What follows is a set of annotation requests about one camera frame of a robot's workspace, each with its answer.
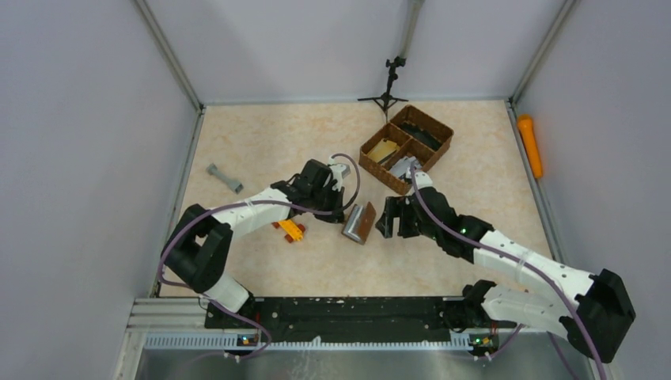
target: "gray dumbbell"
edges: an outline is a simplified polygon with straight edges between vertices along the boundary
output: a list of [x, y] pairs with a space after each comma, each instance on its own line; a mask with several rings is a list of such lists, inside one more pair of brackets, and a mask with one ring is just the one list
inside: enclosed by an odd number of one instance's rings
[[206, 170], [211, 176], [215, 176], [222, 180], [222, 182], [225, 183], [236, 194], [240, 194], [244, 188], [240, 181], [234, 180], [233, 178], [228, 178], [224, 173], [220, 172], [215, 164], [210, 164], [210, 166], [207, 166]]

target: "yellow toy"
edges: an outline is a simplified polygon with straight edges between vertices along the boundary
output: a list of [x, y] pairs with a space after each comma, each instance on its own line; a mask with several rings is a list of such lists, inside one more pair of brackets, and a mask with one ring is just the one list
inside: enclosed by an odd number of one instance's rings
[[286, 232], [284, 238], [289, 242], [293, 243], [294, 241], [303, 240], [303, 233], [305, 232], [305, 226], [302, 224], [296, 224], [293, 220], [280, 220], [279, 222], [272, 223], [274, 228], [282, 227]]

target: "beige tiled floor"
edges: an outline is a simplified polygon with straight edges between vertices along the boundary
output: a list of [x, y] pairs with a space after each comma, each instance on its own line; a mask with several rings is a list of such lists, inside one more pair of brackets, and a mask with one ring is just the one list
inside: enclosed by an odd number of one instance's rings
[[[549, 257], [503, 101], [412, 104], [454, 130], [452, 146], [429, 172], [436, 189], [458, 213], [487, 220]], [[216, 207], [252, 196], [300, 171], [310, 158], [325, 162], [328, 155], [344, 152], [358, 159], [358, 148], [383, 123], [380, 109], [371, 103], [209, 107], [184, 208], [193, 203]], [[211, 162], [239, 179], [245, 190], [236, 196], [206, 174]], [[354, 176], [345, 185], [347, 199]], [[379, 215], [385, 197], [394, 195], [362, 170], [358, 203], [372, 202]], [[361, 246], [340, 234], [342, 226], [311, 215], [297, 220], [308, 229], [303, 241], [289, 244], [281, 231], [262, 227], [231, 247], [226, 271], [259, 296], [460, 295], [464, 285], [478, 279], [511, 283], [447, 256], [424, 237], [385, 240], [373, 230]], [[192, 293], [163, 287], [161, 295]]]

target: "cable tie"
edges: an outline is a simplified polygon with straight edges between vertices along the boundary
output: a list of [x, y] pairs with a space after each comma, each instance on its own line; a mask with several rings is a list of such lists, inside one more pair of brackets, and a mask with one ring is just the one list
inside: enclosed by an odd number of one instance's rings
[[515, 267], [515, 280], [519, 283], [522, 283], [522, 269], [524, 269], [530, 254], [531, 251], [529, 249], [525, 249], [525, 251], [520, 255], [520, 260], [517, 262], [517, 266]]
[[249, 211], [252, 213], [252, 220], [254, 220], [254, 218], [256, 217], [256, 214], [257, 214], [256, 207], [254, 207], [254, 203], [252, 203], [253, 201], [254, 200], [251, 199], [251, 198], [245, 199], [245, 203], [247, 204], [247, 207], [249, 207]]

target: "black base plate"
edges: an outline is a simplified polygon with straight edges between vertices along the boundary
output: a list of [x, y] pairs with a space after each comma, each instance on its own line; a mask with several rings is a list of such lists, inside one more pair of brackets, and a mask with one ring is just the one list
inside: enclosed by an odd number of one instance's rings
[[[249, 328], [211, 304], [207, 311], [206, 329]], [[450, 329], [491, 327], [482, 310], [454, 297], [266, 297], [241, 314], [268, 329], [275, 342], [306, 342], [317, 336], [328, 343], [440, 342], [449, 341]], [[515, 326], [497, 323], [499, 328]]]

